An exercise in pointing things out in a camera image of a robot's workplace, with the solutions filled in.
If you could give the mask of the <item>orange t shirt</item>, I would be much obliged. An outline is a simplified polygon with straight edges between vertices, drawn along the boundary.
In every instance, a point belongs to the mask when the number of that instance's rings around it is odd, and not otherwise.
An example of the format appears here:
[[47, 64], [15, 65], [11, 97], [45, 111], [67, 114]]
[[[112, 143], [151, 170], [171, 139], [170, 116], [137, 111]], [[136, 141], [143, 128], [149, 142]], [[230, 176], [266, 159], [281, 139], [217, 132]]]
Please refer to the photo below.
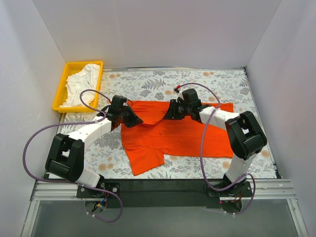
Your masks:
[[[121, 141], [133, 175], [164, 164], [164, 155], [198, 157], [205, 125], [185, 117], [163, 119], [169, 102], [133, 101], [132, 109], [143, 123], [132, 128], [121, 126]], [[203, 145], [206, 158], [232, 158], [227, 133], [209, 125]]]

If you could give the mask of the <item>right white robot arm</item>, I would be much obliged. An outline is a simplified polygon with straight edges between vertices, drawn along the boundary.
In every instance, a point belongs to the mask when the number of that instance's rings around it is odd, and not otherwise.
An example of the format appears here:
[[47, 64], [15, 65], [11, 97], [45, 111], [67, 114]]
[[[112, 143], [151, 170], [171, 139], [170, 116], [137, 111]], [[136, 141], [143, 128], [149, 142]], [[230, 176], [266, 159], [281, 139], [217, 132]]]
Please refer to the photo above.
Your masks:
[[[258, 153], [267, 145], [267, 138], [252, 112], [241, 114], [227, 112], [219, 107], [203, 105], [195, 89], [179, 91], [179, 86], [174, 89], [177, 99], [170, 100], [169, 108], [164, 119], [181, 120], [190, 116], [192, 120], [204, 124], [200, 145], [200, 165], [207, 186], [217, 192], [225, 192], [235, 196], [241, 191], [247, 171]], [[203, 145], [206, 130], [209, 125], [224, 130], [233, 151], [231, 165], [223, 176], [223, 181], [213, 186], [208, 181], [203, 165]]]

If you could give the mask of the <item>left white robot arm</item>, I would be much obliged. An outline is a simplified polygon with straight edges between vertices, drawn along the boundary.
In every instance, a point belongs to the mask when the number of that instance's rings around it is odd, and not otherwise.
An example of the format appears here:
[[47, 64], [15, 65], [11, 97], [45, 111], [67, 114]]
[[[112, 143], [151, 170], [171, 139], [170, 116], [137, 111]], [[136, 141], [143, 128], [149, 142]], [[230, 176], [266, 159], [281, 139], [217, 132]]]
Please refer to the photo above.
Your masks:
[[93, 197], [101, 197], [105, 185], [103, 178], [84, 165], [84, 152], [92, 143], [110, 133], [119, 125], [128, 128], [143, 121], [128, 105], [127, 98], [114, 96], [111, 104], [99, 111], [85, 126], [68, 134], [55, 135], [45, 164], [45, 170], [72, 183], [88, 186]]

